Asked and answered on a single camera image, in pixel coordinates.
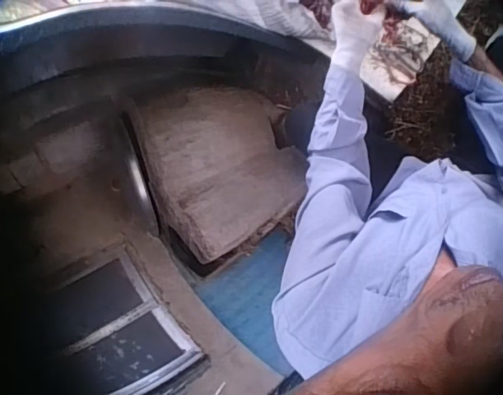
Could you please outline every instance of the man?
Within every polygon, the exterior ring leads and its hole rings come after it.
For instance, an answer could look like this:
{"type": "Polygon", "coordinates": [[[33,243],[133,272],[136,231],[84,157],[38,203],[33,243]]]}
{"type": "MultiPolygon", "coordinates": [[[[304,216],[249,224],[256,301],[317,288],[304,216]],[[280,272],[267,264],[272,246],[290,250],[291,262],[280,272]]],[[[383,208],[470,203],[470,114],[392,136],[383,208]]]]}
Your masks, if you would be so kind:
{"type": "Polygon", "coordinates": [[[332,365],[302,393],[455,393],[503,356],[503,74],[443,0],[387,3],[453,51],[486,164],[400,158],[372,196],[359,72],[387,6],[365,16],[339,0],[308,194],[272,307],[304,379],[332,365]]]}

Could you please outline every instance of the hand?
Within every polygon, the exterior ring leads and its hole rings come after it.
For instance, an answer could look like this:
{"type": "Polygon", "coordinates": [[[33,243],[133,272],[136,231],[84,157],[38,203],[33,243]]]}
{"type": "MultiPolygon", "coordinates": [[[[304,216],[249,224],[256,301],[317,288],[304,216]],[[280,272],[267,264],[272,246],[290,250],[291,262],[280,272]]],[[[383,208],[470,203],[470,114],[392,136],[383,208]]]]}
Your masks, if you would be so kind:
{"type": "Polygon", "coordinates": [[[338,0],[332,7],[337,40],[332,64],[359,74],[366,53],[377,40],[385,14],[383,4],[370,15],[364,15],[359,0],[338,0]]]}
{"type": "Polygon", "coordinates": [[[432,34],[440,37],[454,55],[466,63],[476,48],[472,37],[456,20],[445,0],[385,0],[407,16],[416,17],[432,34]]]}

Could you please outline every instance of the curved metal edge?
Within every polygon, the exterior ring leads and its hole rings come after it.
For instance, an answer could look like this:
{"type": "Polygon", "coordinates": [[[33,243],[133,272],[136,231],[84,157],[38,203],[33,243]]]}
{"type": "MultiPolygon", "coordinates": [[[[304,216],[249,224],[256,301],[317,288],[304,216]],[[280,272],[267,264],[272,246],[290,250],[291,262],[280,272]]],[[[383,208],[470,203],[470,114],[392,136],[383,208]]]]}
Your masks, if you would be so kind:
{"type": "Polygon", "coordinates": [[[290,53],[315,56],[314,49],[295,37],[279,35],[230,15],[216,14],[201,7],[171,2],[77,4],[3,24],[0,25],[0,55],[14,52],[24,45],[70,30],[96,26],[144,24],[217,31],[269,44],[290,53]],[[103,12],[112,12],[114,15],[107,18],[103,12]]]}

